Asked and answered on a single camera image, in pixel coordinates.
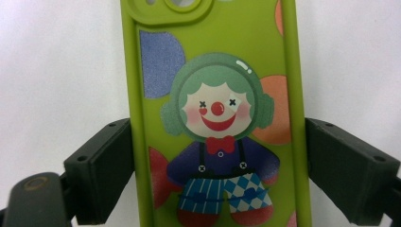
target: clown illustration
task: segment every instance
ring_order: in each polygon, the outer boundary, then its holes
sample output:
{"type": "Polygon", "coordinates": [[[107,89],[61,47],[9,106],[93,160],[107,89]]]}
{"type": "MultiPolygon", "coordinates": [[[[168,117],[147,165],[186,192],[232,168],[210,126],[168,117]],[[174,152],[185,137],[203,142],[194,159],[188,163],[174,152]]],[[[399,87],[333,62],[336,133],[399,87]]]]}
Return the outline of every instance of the clown illustration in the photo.
{"type": "Polygon", "coordinates": [[[169,182],[183,190],[183,226],[213,226],[227,204],[240,225],[269,220],[280,161],[249,135],[271,124],[273,107],[250,65],[235,56],[206,54],[181,68],[161,117],[167,133],[194,141],[166,166],[169,182]]]}

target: red nose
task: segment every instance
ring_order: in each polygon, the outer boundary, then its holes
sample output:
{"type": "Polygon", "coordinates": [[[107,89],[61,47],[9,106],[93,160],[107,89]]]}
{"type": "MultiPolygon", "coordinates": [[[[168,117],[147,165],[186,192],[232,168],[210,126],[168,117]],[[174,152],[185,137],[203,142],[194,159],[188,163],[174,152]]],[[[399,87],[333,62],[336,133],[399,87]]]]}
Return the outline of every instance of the red nose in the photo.
{"type": "Polygon", "coordinates": [[[224,105],[221,102],[212,104],[212,113],[214,115],[222,115],[224,113],[224,105]]]}

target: green phone case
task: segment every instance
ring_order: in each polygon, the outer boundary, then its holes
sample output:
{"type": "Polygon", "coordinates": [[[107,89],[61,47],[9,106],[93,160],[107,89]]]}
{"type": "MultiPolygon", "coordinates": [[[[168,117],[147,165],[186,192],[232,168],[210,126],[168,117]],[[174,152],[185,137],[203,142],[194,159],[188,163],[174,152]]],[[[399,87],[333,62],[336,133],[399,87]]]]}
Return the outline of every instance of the green phone case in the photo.
{"type": "Polygon", "coordinates": [[[121,0],[141,226],[311,226],[294,0],[121,0]]]}

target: camera cutout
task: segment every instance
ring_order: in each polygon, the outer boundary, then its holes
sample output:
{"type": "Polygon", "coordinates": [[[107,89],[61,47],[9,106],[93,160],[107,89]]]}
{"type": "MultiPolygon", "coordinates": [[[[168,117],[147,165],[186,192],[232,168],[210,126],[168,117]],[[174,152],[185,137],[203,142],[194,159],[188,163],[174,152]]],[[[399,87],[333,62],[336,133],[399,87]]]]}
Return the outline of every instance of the camera cutout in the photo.
{"type": "Polygon", "coordinates": [[[190,7],[192,4],[195,3],[195,0],[170,0],[174,5],[180,8],[190,7]]]}

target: x eye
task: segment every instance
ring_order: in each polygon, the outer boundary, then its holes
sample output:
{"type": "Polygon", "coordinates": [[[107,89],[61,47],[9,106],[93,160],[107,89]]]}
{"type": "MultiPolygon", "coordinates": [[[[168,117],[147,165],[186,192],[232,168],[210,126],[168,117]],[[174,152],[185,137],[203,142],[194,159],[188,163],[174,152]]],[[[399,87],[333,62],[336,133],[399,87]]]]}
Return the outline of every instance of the x eye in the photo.
{"type": "Polygon", "coordinates": [[[224,104],[229,107],[232,111],[236,112],[238,110],[239,105],[241,104],[241,98],[238,98],[234,94],[230,94],[230,97],[224,104]]]}

